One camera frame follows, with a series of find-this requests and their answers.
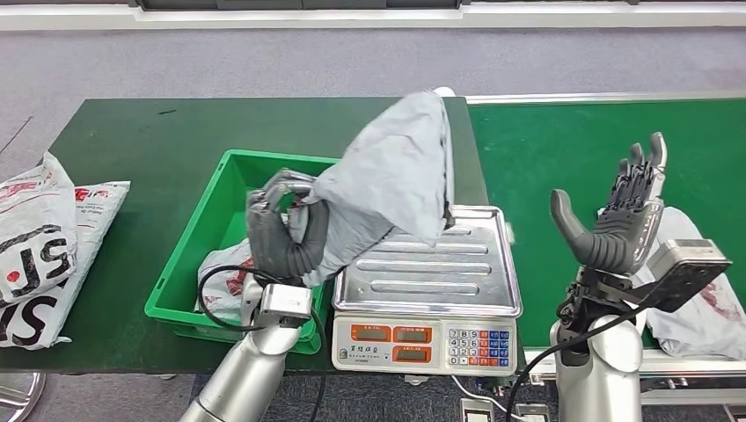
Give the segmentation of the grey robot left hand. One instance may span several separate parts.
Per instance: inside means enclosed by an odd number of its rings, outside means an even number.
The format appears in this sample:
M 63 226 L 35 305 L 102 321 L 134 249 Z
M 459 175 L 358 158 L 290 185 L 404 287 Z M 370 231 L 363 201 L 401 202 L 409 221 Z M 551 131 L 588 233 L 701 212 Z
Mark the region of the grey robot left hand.
M 315 178 L 282 169 L 260 189 L 246 195 L 247 235 L 254 267 L 280 279 L 302 277 L 316 270 L 324 256 L 329 224 L 329 208 L 324 201 L 306 204 L 304 236 L 295 241 L 282 221 L 280 202 L 289 193 L 308 196 Z

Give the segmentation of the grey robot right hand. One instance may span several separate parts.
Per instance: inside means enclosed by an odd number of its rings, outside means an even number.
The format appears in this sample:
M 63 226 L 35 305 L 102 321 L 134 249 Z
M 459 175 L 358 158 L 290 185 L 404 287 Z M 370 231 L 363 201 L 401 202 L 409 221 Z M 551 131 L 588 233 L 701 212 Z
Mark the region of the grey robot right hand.
M 580 265 L 620 275 L 638 272 L 661 223 L 667 160 L 662 133 L 650 135 L 648 154 L 634 143 L 630 156 L 618 163 L 609 198 L 592 229 L 577 218 L 565 191 L 552 190 L 552 219 Z

